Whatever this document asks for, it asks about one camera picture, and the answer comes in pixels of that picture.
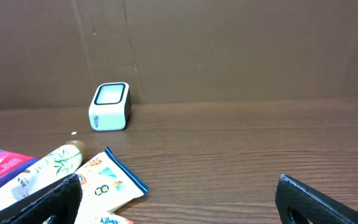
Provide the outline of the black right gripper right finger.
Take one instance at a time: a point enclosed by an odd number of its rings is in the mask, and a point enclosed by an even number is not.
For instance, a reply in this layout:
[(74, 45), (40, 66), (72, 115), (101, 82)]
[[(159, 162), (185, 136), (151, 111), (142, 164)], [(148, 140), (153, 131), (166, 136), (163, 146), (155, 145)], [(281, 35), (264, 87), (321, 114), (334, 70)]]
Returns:
[(357, 211), (286, 174), (278, 180), (275, 204), (282, 223), (358, 223)]

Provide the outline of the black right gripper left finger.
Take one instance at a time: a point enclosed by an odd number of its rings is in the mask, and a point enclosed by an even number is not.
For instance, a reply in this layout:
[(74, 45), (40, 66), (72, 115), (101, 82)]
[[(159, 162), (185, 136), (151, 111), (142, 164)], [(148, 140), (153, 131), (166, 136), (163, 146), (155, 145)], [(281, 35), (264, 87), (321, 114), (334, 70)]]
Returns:
[(82, 195), (79, 177), (69, 174), (1, 210), (0, 224), (73, 224)]

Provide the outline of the orange red wipes pack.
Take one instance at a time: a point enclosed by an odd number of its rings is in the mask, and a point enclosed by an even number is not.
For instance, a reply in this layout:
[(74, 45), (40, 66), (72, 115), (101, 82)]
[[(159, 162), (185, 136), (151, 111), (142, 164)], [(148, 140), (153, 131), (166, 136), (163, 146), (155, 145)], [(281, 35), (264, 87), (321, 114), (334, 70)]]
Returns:
[(134, 222), (115, 213), (89, 212), (79, 214), (74, 224), (134, 224)]

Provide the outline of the yellow blue snack bag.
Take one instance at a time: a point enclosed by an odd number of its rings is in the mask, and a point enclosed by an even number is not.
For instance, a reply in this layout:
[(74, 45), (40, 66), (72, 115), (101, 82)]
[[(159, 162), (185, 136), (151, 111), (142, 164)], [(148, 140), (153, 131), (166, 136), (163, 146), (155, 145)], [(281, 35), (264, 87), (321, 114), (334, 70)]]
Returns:
[(83, 191), (80, 211), (113, 212), (144, 196), (149, 187), (107, 147), (76, 172)]

